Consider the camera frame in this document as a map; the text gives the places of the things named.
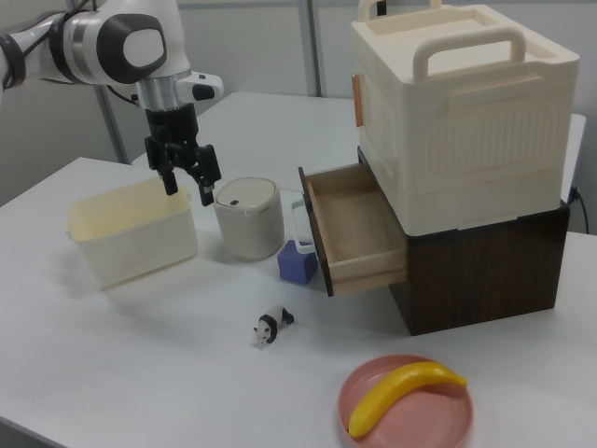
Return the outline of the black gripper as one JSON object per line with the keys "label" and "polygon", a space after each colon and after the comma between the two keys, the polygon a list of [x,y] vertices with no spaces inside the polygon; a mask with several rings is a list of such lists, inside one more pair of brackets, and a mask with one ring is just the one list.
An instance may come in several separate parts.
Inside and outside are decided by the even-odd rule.
{"label": "black gripper", "polygon": [[190,173],[198,185],[201,204],[214,202],[215,183],[221,172],[212,145],[199,147],[195,107],[185,104],[168,110],[146,110],[150,135],[145,139],[149,167],[160,174],[165,192],[178,192],[174,167]]}

